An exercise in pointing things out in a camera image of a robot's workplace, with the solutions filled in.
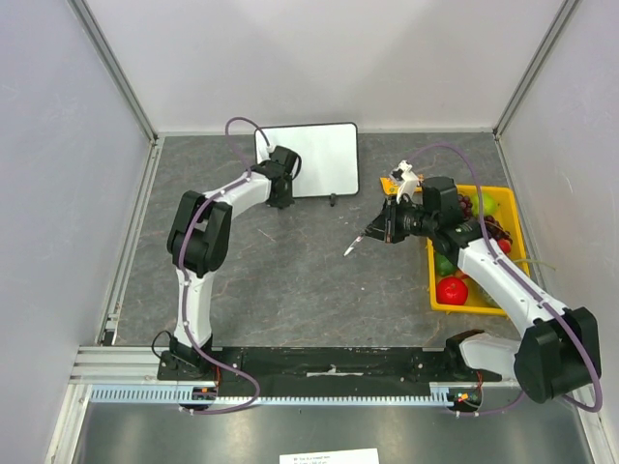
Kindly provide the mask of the magenta whiteboard marker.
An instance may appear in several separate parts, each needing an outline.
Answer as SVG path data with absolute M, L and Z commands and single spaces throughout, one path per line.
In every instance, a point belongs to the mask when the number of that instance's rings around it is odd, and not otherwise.
M 365 232 L 360 233 L 347 247 L 342 256 L 347 257 L 350 253 L 352 253 L 355 247 L 365 238 L 365 235 Z

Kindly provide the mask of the white whiteboard black frame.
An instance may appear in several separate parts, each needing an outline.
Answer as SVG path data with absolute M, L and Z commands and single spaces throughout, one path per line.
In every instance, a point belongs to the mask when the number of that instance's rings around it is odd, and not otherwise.
M 293 197 L 355 195 L 360 189 L 358 127 L 352 122 L 278 126 L 256 130 L 255 159 L 268 158 L 267 146 L 288 148 L 301 157 Z

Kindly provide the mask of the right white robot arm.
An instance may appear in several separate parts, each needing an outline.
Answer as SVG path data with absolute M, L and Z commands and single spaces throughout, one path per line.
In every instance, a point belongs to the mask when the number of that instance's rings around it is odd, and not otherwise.
M 491 239 L 483 222 L 459 206 L 457 186 L 448 177 L 406 181 L 386 189 L 378 216 L 366 236 L 397 244 L 409 236 L 430 240 L 434 249 L 480 285 L 508 315 L 520 339 L 469 331 L 456 337 L 443 356 L 445 373 L 465 380 L 476 370 L 518 382 L 537 403 L 591 385 L 602 404 L 598 324 L 585 307 L 570 309 L 552 298 Z

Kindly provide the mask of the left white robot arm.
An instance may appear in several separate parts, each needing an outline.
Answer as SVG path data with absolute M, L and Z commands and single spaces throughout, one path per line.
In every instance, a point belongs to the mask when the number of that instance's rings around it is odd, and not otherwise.
M 205 193 L 188 190 L 181 197 L 166 243 L 178 278 L 178 317 L 168 349 L 160 354 L 160 380 L 202 380 L 215 372 L 212 290 L 228 253 L 232 221 L 256 205 L 291 206 L 301 166 L 296 152 L 276 146 L 237 180 Z

